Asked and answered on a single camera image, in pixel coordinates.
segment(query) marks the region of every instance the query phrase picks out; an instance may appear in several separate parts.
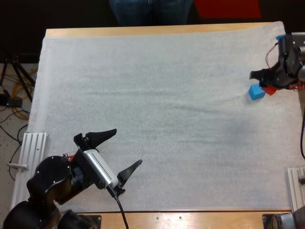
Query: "table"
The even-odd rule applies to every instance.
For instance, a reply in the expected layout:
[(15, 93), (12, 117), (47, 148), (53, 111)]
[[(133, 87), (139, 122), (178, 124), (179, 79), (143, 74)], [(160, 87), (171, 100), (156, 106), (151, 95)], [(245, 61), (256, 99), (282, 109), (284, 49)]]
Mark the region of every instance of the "table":
[[(94, 37), (94, 36), (124, 36), (173, 34), (191, 32), (234, 31), (250, 29), (268, 24), (263, 23), (236, 23), (211, 25), (179, 25), (179, 26), (152, 26), (152, 27), (117, 27), (117, 28), (76, 28), (76, 29), (48, 29), (46, 37)], [(228, 211), (215, 212), (131, 212), (126, 213), (130, 228), (254, 228), (262, 229), (262, 215), (284, 213), (285, 211)], [(103, 229), (124, 228), (120, 213), (101, 213)]]

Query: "red wire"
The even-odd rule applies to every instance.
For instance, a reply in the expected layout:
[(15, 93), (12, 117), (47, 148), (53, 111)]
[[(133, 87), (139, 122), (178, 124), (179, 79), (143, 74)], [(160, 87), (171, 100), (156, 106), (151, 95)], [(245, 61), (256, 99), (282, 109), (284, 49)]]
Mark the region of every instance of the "red wire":
[(269, 53), (271, 53), (271, 52), (273, 51), (273, 49), (275, 49), (276, 46), (277, 46), (277, 43), (276, 43), (276, 44), (269, 50), (269, 52), (267, 52), (267, 54), (266, 54), (265, 59), (266, 59), (266, 64), (268, 65), (268, 68), (270, 68), (269, 63), (268, 63), (268, 56), (269, 56)]

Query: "wooden table edge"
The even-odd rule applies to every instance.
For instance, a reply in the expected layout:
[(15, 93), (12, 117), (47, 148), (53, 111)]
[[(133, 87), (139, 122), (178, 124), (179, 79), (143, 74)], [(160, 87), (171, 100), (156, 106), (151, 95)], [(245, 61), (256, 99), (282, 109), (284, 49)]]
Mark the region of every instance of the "wooden table edge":
[(265, 26), (270, 22), (228, 23), (204, 25), (172, 25), (143, 27), (103, 27), (103, 28), (67, 28), (47, 29), (46, 37), (99, 37), (126, 35), (176, 34), (192, 32), (236, 31)]

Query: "blue cube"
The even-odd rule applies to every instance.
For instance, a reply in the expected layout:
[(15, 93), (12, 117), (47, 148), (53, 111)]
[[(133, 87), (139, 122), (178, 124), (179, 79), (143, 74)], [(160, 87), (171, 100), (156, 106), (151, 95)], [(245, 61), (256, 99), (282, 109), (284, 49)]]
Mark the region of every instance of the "blue cube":
[(259, 86), (259, 83), (252, 84), (250, 89), (249, 89), (249, 94), (251, 96), (251, 99), (260, 99), (265, 96), (265, 92), (261, 89)]

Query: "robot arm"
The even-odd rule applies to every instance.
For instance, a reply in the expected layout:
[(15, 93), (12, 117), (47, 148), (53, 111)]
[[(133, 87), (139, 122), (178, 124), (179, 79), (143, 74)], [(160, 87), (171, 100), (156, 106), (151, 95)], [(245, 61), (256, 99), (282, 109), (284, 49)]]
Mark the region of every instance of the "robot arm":
[(292, 33), (278, 39), (278, 62), (269, 69), (253, 71), (262, 89), (305, 89), (305, 33)]
[[(54, 201), (62, 205), (92, 184), (98, 189), (107, 189), (118, 201), (118, 196), (125, 192), (123, 187), (126, 181), (142, 160), (121, 171), (116, 177), (96, 149), (115, 134), (116, 129), (90, 132), (85, 137), (78, 134), (74, 137), (74, 142), (79, 150), (74, 156), (51, 156), (41, 161), (33, 177), (27, 182), (29, 200), (21, 202), (11, 210), (3, 223), (4, 229), (47, 229), (56, 224), (58, 229), (61, 229), (63, 217)], [(71, 211), (65, 215), (68, 220), (71, 217), (77, 218), (77, 215)], [(88, 227), (81, 224), (81, 219), (78, 218), (77, 221), (79, 227), (74, 225), (71, 229), (94, 228), (88, 221), (85, 221)]]

